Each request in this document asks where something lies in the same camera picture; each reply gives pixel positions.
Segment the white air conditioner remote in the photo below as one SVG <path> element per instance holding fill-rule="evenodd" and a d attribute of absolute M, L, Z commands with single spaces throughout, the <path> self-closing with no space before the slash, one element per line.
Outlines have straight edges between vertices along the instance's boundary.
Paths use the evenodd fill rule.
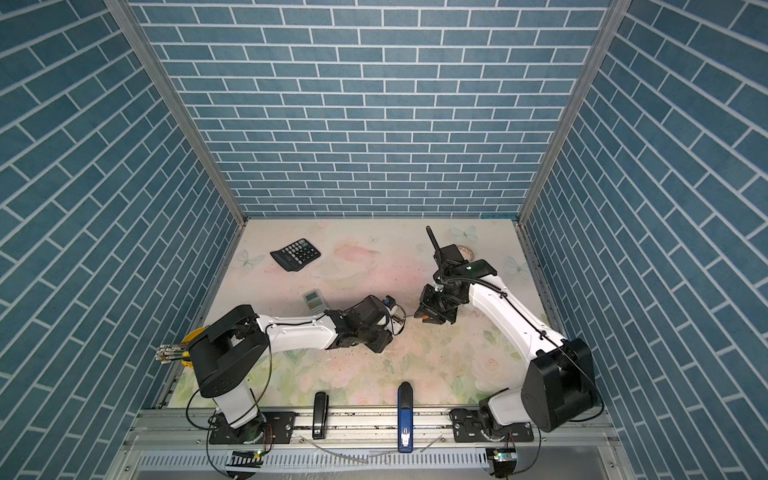
<path fill-rule="evenodd" d="M 394 336 L 398 336 L 405 328 L 407 315 L 404 309 L 399 305 L 394 305 L 390 309 L 390 330 Z"/>

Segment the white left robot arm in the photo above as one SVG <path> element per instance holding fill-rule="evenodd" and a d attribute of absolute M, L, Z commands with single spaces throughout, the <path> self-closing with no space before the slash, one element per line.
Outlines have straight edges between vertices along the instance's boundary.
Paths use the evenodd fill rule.
<path fill-rule="evenodd" d="M 381 353 L 405 324 L 396 301 L 369 295 L 345 310 L 309 317 L 258 315 L 251 305 L 233 308 L 187 343 L 198 393 L 215 402 L 227 424 L 238 429 L 259 415 L 260 396 L 246 378 L 262 356 L 277 352 L 334 350 L 359 345 Z"/>

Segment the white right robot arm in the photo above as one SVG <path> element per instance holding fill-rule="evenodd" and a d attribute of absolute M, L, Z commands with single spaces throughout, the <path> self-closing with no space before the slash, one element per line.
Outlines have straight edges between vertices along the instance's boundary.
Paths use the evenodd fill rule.
<path fill-rule="evenodd" d="M 550 432 L 567 422 L 586 421 L 588 410 L 605 406 L 588 345 L 566 339 L 537 319 L 496 275 L 445 277 L 435 286 L 426 285 L 416 316 L 425 323 L 453 323 L 462 305 L 488 317 L 527 362 L 520 386 L 480 402 L 486 430 L 530 422 Z"/>

